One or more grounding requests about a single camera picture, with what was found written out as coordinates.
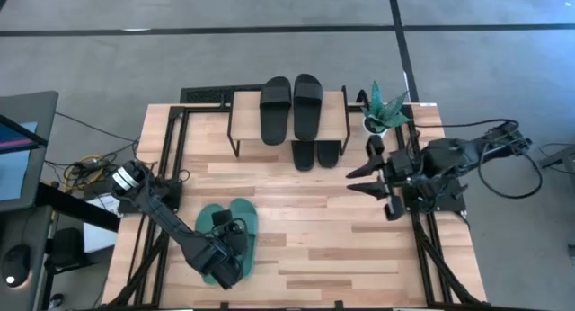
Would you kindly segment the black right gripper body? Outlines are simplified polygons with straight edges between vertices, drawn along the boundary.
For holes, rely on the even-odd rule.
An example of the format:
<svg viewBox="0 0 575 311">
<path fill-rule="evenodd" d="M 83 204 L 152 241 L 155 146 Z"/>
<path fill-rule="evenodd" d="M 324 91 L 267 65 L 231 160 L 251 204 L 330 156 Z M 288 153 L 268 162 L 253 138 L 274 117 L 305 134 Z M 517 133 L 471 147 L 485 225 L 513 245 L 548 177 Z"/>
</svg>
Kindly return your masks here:
<svg viewBox="0 0 575 311">
<path fill-rule="evenodd" d="M 371 136 L 367 140 L 367 153 L 370 156 L 382 156 L 385 151 L 383 140 L 379 136 Z M 414 173 L 414 162 L 411 160 L 407 148 L 398 149 L 389 154 L 385 160 L 384 173 L 380 177 L 389 190 L 388 202 L 384 206 L 385 216 L 388 220 L 397 220 L 404 215 L 405 207 L 402 198 L 395 194 L 411 184 Z"/>
</svg>

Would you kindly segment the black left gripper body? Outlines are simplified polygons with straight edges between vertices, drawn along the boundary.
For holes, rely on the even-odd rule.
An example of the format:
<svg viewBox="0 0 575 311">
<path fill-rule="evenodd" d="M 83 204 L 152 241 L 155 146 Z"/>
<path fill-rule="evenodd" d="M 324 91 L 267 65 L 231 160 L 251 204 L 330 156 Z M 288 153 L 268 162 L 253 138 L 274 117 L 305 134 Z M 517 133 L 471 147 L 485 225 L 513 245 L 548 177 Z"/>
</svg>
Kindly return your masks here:
<svg viewBox="0 0 575 311">
<path fill-rule="evenodd" d="M 229 209 L 212 214 L 214 226 L 210 234 L 226 244 L 234 255 L 244 254 L 248 248 L 248 228 L 241 218 L 234 218 Z"/>
</svg>

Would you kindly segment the green rubber slide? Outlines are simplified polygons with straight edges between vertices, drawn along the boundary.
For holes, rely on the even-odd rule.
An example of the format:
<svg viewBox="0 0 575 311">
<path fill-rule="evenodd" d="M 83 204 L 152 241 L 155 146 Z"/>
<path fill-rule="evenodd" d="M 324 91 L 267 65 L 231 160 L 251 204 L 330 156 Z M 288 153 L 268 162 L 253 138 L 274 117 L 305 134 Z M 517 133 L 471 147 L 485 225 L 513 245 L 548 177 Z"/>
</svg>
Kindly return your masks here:
<svg viewBox="0 0 575 311">
<path fill-rule="evenodd" d="M 201 234 L 207 234 L 210 238 L 221 239 L 224 232 L 224 224 L 232 217 L 228 209 L 219 204 L 208 204 L 197 216 L 195 230 Z"/>
<path fill-rule="evenodd" d="M 226 235 L 226 241 L 242 262 L 242 279 L 245 280 L 252 275 L 254 267 L 257 235 L 259 233 L 258 214 L 250 201 L 240 198 L 230 202 L 229 210 L 234 221 L 230 225 L 231 231 Z"/>
</svg>

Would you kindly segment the black rubber slide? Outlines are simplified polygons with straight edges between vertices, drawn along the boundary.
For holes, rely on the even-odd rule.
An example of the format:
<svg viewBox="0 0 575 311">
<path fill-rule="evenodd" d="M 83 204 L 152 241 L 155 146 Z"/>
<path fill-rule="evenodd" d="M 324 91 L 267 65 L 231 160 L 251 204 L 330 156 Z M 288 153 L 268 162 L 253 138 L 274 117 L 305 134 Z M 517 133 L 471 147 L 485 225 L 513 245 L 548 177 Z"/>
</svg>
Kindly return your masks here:
<svg viewBox="0 0 575 311">
<path fill-rule="evenodd" d="M 294 132 L 298 140 L 314 141 L 323 106 L 323 87 L 309 74 L 300 74 L 293 93 Z"/>
<path fill-rule="evenodd" d="M 316 143 L 317 160 L 321 167 L 333 168 L 340 157 L 341 142 L 339 140 L 323 140 Z"/>
<path fill-rule="evenodd" d="M 295 168 L 300 172 L 310 171 L 314 167 L 314 142 L 292 141 L 292 154 Z"/>
<path fill-rule="evenodd" d="M 291 84 L 284 76 L 271 78 L 260 96 L 261 140 L 265 145 L 277 146 L 287 136 L 288 114 L 292 106 Z"/>
</svg>

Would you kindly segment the white plant pot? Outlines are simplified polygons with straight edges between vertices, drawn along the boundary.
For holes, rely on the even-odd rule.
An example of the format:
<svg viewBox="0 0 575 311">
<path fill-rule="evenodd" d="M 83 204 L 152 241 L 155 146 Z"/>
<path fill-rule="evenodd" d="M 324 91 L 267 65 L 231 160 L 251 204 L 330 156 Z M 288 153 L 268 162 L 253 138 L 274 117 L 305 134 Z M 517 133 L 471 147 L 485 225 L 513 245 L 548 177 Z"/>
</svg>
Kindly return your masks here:
<svg viewBox="0 0 575 311">
<path fill-rule="evenodd" d="M 388 131 L 388 129 L 383 129 L 381 132 L 374 132 L 374 131 L 369 127 L 369 123 L 368 123 L 368 120 L 367 120 L 366 117 L 363 118 L 362 127 L 363 127 L 363 129 L 365 130 L 365 134 L 366 134 L 368 137 L 371 137 L 371 136 L 379 136 L 381 139 L 384 139 L 384 138 L 385 138 L 385 135 L 386 135 L 386 133 L 387 133 L 387 131 Z"/>
</svg>

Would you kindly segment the green snake plant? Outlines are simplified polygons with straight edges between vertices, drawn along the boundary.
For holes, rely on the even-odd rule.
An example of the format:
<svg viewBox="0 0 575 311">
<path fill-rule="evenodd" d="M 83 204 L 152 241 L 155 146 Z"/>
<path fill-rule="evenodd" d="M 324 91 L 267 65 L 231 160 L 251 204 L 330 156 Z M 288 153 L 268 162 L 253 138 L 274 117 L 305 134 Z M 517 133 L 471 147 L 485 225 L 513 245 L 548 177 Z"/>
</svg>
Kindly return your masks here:
<svg viewBox="0 0 575 311">
<path fill-rule="evenodd" d="M 403 104 L 408 95 L 409 92 L 406 91 L 389 102 L 383 102 L 381 89 L 378 83 L 374 81 L 368 104 L 362 108 L 365 129 L 371 134 L 383 134 L 388 129 L 401 127 L 411 121 L 402 113 Z"/>
</svg>

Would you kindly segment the white box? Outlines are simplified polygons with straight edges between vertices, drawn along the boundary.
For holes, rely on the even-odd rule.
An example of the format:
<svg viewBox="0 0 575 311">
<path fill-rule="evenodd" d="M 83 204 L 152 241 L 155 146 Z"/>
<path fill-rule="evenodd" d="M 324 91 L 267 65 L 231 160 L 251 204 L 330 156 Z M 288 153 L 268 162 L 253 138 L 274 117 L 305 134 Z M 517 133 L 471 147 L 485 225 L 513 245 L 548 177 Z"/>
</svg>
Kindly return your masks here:
<svg viewBox="0 0 575 311">
<path fill-rule="evenodd" d="M 105 194 L 88 200 L 87 203 L 102 208 L 120 218 L 119 201 L 110 194 Z M 84 223 L 84 251 L 94 253 L 116 244 L 117 233 L 104 228 Z"/>
</svg>

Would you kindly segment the black perforated panel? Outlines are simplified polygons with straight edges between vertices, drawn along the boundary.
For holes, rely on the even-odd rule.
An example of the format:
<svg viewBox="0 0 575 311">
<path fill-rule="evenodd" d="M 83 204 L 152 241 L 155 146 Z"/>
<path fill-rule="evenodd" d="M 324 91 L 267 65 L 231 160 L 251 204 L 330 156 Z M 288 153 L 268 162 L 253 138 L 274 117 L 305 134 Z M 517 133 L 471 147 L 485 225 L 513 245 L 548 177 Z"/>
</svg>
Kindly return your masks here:
<svg viewBox="0 0 575 311">
<path fill-rule="evenodd" d="M 257 92 L 262 87 L 262 84 L 238 84 L 182 88 L 180 103 L 229 103 L 236 92 Z"/>
</svg>

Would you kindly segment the black metal bar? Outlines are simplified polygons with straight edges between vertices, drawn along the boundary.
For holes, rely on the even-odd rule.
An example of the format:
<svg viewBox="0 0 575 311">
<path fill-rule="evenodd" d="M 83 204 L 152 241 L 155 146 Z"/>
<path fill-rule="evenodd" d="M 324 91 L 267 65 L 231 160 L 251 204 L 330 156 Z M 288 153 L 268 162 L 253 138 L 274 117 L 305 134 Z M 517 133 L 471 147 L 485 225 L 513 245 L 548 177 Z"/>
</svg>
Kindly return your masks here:
<svg viewBox="0 0 575 311">
<path fill-rule="evenodd" d="M 111 232 L 119 230 L 120 218 L 116 214 L 42 182 L 38 185 L 35 204 L 50 206 L 59 213 Z"/>
</svg>

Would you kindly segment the black floor stand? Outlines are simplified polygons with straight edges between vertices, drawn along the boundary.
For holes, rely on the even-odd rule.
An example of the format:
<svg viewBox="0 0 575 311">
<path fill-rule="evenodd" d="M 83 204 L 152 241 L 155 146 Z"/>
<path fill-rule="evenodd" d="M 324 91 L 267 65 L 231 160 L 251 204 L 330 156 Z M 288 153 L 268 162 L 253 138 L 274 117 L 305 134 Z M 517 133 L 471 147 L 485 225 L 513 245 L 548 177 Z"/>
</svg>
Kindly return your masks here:
<svg viewBox="0 0 575 311">
<path fill-rule="evenodd" d="M 546 154 L 547 147 L 562 147 L 559 151 Z M 538 161 L 542 169 L 550 168 L 555 172 L 575 175 L 575 143 L 547 143 L 538 148 L 544 156 Z"/>
</svg>

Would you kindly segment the black desk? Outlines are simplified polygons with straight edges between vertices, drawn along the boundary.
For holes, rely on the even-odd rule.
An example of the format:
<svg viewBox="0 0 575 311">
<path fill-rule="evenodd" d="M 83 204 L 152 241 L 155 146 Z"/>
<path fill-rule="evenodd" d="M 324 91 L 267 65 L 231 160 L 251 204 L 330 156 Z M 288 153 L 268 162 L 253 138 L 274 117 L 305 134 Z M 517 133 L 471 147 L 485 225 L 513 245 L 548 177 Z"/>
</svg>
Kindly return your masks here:
<svg viewBox="0 0 575 311">
<path fill-rule="evenodd" d="M 38 311 L 44 285 L 43 263 L 51 224 L 51 208 L 0 213 L 0 311 Z M 18 286 L 6 281 L 5 256 L 16 245 L 29 247 L 28 272 Z"/>
</svg>

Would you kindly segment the black computer mouse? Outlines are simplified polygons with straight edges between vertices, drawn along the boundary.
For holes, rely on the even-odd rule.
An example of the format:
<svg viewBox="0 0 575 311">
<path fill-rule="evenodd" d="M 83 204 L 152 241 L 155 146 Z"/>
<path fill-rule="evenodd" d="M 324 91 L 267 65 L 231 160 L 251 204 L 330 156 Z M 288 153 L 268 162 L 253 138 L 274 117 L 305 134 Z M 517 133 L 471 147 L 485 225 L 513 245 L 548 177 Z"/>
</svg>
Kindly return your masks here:
<svg viewBox="0 0 575 311">
<path fill-rule="evenodd" d="M 31 271 L 31 248 L 18 244 L 10 248 L 0 262 L 0 273 L 9 288 L 21 286 Z"/>
</svg>

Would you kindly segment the dark computer monitor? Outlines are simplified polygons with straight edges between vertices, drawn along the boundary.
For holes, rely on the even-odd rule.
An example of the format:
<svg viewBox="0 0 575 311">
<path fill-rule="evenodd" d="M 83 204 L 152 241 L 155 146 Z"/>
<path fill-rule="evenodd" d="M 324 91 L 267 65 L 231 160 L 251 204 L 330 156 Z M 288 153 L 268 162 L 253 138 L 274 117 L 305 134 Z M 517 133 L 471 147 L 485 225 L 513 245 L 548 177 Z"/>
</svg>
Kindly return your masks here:
<svg viewBox="0 0 575 311">
<path fill-rule="evenodd" d="M 17 123 L 37 122 L 36 134 L 49 140 L 58 103 L 56 91 L 0 96 L 0 114 Z M 21 197 L 0 200 L 0 212 L 27 209 L 34 205 L 47 149 L 31 151 L 20 187 Z"/>
</svg>

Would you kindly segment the wooden shelf with black frame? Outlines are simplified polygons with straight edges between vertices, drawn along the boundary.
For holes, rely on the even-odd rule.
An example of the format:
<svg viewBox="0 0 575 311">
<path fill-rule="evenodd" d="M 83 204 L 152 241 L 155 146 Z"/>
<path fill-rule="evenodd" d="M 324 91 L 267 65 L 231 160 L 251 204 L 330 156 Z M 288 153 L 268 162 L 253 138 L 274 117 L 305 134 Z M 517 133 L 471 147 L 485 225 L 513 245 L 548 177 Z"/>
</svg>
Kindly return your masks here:
<svg viewBox="0 0 575 311">
<path fill-rule="evenodd" d="M 261 140 L 260 92 L 235 92 L 231 97 L 227 137 L 235 157 L 242 141 Z M 339 141 L 339 156 L 350 138 L 350 104 L 344 85 L 340 91 L 325 91 L 316 141 Z"/>
</svg>

